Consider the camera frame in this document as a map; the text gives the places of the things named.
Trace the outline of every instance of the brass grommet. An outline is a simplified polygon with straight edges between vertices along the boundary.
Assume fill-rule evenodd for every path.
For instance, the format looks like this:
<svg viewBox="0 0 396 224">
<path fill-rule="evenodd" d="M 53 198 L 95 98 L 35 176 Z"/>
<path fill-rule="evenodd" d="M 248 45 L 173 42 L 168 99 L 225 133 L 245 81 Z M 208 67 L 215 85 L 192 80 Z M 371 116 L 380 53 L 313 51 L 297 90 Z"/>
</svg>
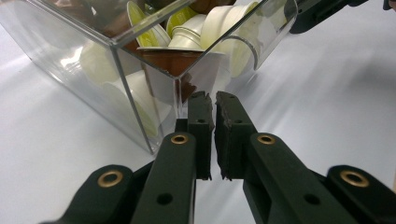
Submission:
<svg viewBox="0 0 396 224">
<path fill-rule="evenodd" d="M 173 144 L 185 144 L 189 138 L 184 134 L 178 134 L 171 138 Z"/>
<path fill-rule="evenodd" d="M 345 170 L 341 172 L 340 176 L 345 182 L 355 187 L 367 188 L 370 185 L 369 180 L 364 177 L 364 175 L 361 175 L 355 171 Z"/>
<path fill-rule="evenodd" d="M 257 137 L 257 141 L 265 144 L 265 145 L 272 145 L 275 143 L 275 138 L 267 134 L 261 134 Z"/>
<path fill-rule="evenodd" d="M 111 180 L 108 180 L 107 178 L 109 178 L 111 175 L 114 175 L 115 178 L 111 178 Z M 122 173 L 117 170 L 111 170 L 99 176 L 98 185 L 102 188 L 110 188 L 120 183 L 121 180 L 122 180 Z"/>
</svg>

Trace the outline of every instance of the white background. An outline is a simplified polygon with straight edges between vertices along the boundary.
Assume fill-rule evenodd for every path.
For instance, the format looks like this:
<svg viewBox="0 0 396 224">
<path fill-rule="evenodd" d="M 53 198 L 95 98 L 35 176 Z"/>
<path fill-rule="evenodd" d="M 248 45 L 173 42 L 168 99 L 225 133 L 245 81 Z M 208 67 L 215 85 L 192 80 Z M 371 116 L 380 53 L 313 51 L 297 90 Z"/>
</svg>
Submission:
<svg viewBox="0 0 396 224">
<path fill-rule="evenodd" d="M 59 218 L 91 172 L 152 160 L 38 69 L 0 27 L 0 223 Z M 346 7 L 288 35 L 238 94 L 259 132 L 281 137 L 323 175 L 359 167 L 393 188 L 396 12 Z M 241 181 L 198 181 L 195 223 L 254 223 Z"/>
</svg>

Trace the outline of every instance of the screw hole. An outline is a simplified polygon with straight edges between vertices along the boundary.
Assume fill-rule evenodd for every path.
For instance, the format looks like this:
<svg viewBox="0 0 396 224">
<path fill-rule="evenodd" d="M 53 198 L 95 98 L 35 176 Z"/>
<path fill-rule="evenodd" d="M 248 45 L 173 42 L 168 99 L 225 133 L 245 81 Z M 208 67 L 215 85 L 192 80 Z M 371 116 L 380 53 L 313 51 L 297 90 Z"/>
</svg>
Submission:
<svg viewBox="0 0 396 224">
<path fill-rule="evenodd" d="M 170 193 L 163 193 L 158 195 L 157 203 L 160 205 L 167 205 L 173 201 L 172 194 Z"/>
<path fill-rule="evenodd" d="M 318 205 L 320 204 L 320 199 L 313 195 L 313 194 L 305 194 L 304 199 L 308 202 L 311 203 L 313 205 Z"/>
<path fill-rule="evenodd" d="M 110 188 L 119 184 L 122 180 L 122 173 L 117 170 L 107 171 L 98 179 L 98 185 L 102 188 Z"/>
<path fill-rule="evenodd" d="M 172 143 L 174 144 L 185 144 L 188 141 L 188 138 L 186 135 L 179 134 L 175 135 L 171 138 Z"/>
<path fill-rule="evenodd" d="M 355 187 L 366 188 L 370 184 L 369 180 L 364 177 L 364 175 L 354 171 L 342 171 L 340 176 L 345 182 Z"/>
<path fill-rule="evenodd" d="M 275 142 L 275 138 L 265 134 L 257 137 L 257 140 L 265 145 L 272 145 Z"/>
</svg>

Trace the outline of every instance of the white tabletop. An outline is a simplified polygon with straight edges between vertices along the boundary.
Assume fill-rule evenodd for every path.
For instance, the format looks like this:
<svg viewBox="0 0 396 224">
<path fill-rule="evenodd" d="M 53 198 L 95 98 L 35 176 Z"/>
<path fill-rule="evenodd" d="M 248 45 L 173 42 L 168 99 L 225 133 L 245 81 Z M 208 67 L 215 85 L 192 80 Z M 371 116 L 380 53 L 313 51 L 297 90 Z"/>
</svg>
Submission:
<svg viewBox="0 0 396 224">
<path fill-rule="evenodd" d="M 259 132 L 281 137 L 323 175 L 364 169 L 393 188 L 396 173 L 396 12 L 346 7 L 288 35 L 238 93 Z M 0 223 L 60 217 L 94 170 L 152 160 L 37 68 L 0 26 Z M 195 223 L 254 223 L 242 181 L 198 181 Z"/>
</svg>

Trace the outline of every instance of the clear acrylic container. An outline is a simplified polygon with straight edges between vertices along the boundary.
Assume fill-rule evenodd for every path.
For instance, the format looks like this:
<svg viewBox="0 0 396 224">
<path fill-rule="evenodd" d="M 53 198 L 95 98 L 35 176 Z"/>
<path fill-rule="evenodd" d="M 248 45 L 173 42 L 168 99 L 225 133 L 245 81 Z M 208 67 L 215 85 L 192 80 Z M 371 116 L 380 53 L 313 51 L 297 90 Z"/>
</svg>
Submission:
<svg viewBox="0 0 396 224">
<path fill-rule="evenodd" d="M 131 25 L 126 0 L 0 0 L 0 23 L 34 63 L 154 154 L 186 118 L 189 95 L 237 93 L 297 14 L 294 0 L 261 1 L 207 49 L 136 49 L 193 3 L 170 2 L 134 2 L 145 18 Z"/>
</svg>

